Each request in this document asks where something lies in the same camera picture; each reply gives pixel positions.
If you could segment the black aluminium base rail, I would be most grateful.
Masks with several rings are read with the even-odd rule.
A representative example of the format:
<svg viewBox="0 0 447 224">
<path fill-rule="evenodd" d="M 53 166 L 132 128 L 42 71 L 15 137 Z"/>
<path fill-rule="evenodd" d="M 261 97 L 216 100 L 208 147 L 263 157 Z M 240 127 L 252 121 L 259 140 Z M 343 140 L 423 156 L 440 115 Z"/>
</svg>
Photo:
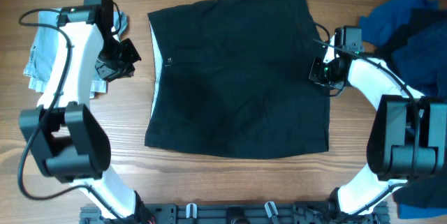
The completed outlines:
<svg viewBox="0 0 447 224">
<path fill-rule="evenodd" d="M 293 204 L 148 204 L 150 223 L 231 224 L 231 223 L 366 223 L 390 224 L 388 205 L 378 204 L 372 213 L 348 216 L 337 213 L 327 202 Z"/>
</svg>

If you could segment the folded light blue denim shorts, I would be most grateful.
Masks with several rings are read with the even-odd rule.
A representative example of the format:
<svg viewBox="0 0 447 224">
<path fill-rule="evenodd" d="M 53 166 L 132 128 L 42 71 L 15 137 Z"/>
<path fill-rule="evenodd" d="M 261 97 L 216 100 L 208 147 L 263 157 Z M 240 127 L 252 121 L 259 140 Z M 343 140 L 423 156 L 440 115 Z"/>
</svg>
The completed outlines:
<svg viewBox="0 0 447 224">
<path fill-rule="evenodd" d="M 129 25 L 128 16 L 125 12 L 117 11 L 113 15 L 113 27 L 120 28 L 118 36 L 114 36 L 119 41 L 120 36 L 127 30 Z M 38 22 L 55 26 L 57 14 L 51 12 L 40 12 Z M 33 45 L 30 49 L 28 63 L 23 71 L 24 76 L 29 77 L 29 88 L 36 92 L 43 93 L 50 80 L 52 67 L 57 55 L 59 33 L 52 29 L 38 28 Z M 102 80 L 97 73 L 91 82 L 90 98 L 94 98 L 97 93 L 106 94 L 108 83 Z"/>
</svg>

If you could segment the dark garment in pile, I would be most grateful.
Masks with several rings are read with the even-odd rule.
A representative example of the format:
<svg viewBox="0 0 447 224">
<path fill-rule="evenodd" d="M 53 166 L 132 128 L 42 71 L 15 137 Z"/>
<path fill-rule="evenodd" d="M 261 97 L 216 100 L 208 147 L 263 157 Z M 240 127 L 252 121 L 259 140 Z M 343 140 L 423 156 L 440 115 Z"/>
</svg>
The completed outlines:
<svg viewBox="0 0 447 224">
<path fill-rule="evenodd" d="M 446 11 L 414 9 L 402 25 L 376 50 L 399 77 L 426 96 L 446 102 Z M 420 208 L 446 207 L 446 168 L 394 193 L 397 203 Z"/>
</svg>

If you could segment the black shorts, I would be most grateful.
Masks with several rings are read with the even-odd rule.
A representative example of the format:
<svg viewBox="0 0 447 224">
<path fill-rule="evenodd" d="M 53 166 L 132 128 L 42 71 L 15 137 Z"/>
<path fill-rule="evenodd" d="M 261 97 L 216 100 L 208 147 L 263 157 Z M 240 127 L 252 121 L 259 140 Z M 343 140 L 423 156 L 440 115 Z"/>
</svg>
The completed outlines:
<svg viewBox="0 0 447 224">
<path fill-rule="evenodd" d="M 307 0 L 208 0 L 151 12 L 158 89 L 145 145 L 270 159 L 329 149 L 325 55 Z"/>
</svg>

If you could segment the blue garment in pile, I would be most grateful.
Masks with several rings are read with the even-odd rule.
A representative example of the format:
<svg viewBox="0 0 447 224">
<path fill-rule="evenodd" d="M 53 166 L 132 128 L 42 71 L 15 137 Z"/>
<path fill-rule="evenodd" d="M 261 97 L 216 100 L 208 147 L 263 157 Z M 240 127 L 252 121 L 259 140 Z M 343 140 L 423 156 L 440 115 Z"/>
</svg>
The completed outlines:
<svg viewBox="0 0 447 224">
<path fill-rule="evenodd" d="M 377 8 L 367 17 L 361 17 L 359 20 L 362 29 L 362 38 L 364 41 L 376 46 L 376 50 L 388 42 L 392 35 L 404 24 L 408 24 L 411 11 L 414 9 L 442 10 L 439 8 L 437 0 L 390 0 Z M 393 71 L 392 66 L 382 58 Z M 445 208 L 420 208 L 397 203 L 398 216 L 401 219 L 432 218 L 446 214 Z"/>
</svg>

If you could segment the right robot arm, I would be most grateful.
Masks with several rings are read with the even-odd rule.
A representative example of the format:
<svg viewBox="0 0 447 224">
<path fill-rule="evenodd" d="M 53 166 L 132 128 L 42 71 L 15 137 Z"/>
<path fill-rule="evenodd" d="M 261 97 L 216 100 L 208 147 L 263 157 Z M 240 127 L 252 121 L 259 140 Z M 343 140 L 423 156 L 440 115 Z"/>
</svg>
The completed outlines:
<svg viewBox="0 0 447 224">
<path fill-rule="evenodd" d="M 390 194 L 444 166 L 446 103 L 405 84 L 386 62 L 367 54 L 362 30 L 344 26 L 322 44 L 309 79 L 329 90 L 358 89 L 376 110 L 367 143 L 367 164 L 347 184 L 334 189 L 319 212 L 329 223 L 372 217 Z"/>
</svg>

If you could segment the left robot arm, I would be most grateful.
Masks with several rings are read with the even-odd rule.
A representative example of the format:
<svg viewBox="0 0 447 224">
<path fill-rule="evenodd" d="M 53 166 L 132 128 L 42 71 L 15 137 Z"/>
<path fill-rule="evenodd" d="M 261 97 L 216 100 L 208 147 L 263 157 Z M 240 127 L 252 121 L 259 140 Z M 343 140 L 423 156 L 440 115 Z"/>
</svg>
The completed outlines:
<svg viewBox="0 0 447 224">
<path fill-rule="evenodd" d="M 95 75 L 111 82 L 130 77 L 140 56 L 129 40 L 118 40 L 113 0 L 84 0 L 57 11 L 59 34 L 50 81 L 33 110 L 20 114 L 26 140 L 22 157 L 33 156 L 46 177 L 82 191 L 103 223 L 153 223 L 139 194 L 111 167 L 111 147 L 89 109 Z"/>
</svg>

